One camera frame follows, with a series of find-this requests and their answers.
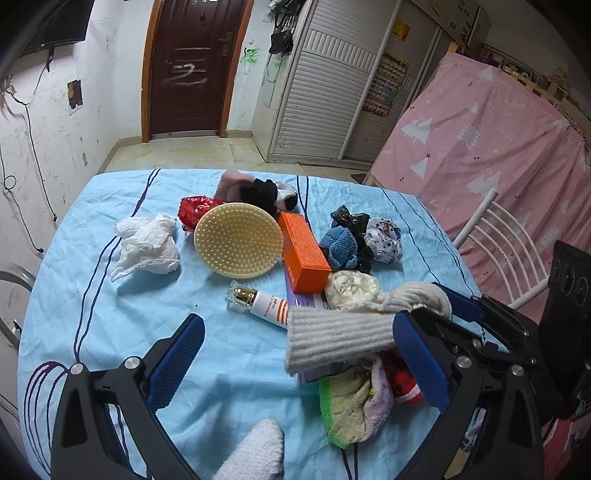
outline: perfume bottle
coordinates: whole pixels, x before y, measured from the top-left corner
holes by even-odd
[[[228,308],[250,312],[267,322],[287,328],[287,301],[232,280],[226,294]]]

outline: tiled floor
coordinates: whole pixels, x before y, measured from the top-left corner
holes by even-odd
[[[152,140],[120,148],[106,171],[145,168],[235,168],[237,170],[293,173],[353,182],[362,170],[266,163],[251,138],[191,137]]]

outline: round bath brush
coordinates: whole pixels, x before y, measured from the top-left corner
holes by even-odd
[[[207,265],[232,278],[262,275],[283,251],[277,222],[248,203],[225,203],[209,210],[199,220],[193,241]]]

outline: pink bed curtain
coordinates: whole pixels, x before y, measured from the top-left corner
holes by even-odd
[[[445,56],[371,173],[387,189],[420,196],[451,238],[495,189],[496,201],[532,237],[548,272],[554,241],[591,250],[591,157],[583,137],[551,104],[467,57]],[[509,303],[490,259],[470,240],[460,253],[483,293]],[[539,321],[545,298],[521,311]]]

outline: blue towel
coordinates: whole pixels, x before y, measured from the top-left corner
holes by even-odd
[[[357,266],[357,242],[348,228],[336,226],[318,244],[333,272]]]

